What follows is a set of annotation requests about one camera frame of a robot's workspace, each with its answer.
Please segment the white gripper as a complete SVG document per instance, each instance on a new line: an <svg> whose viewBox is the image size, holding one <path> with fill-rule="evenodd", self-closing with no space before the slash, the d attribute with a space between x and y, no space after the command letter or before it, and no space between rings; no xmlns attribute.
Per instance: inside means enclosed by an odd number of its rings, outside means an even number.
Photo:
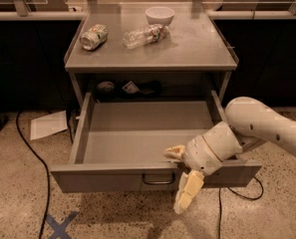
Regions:
<svg viewBox="0 0 296 239"><path fill-rule="evenodd" d="M183 161L190 169L194 169L190 173L184 172L178 184L173 210L176 214L181 214L187 210L202 188L204 175L209 176L214 173L222 166L222 162L215 156L202 135L189 141L186 146L176 145L167 148L163 155L166 158Z"/></svg>

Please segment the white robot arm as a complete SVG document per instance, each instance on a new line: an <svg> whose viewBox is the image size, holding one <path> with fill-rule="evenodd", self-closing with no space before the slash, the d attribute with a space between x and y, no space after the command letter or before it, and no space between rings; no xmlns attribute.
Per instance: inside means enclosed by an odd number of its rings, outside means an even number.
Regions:
<svg viewBox="0 0 296 239"><path fill-rule="evenodd" d="M174 212L180 214L187 210L202 188L204 178L221 168L224 160L260 141L270 141L296 157L296 121L255 99L239 97L226 106L224 121L185 145L166 149L165 157L190 168L190 172L180 178Z"/></svg>

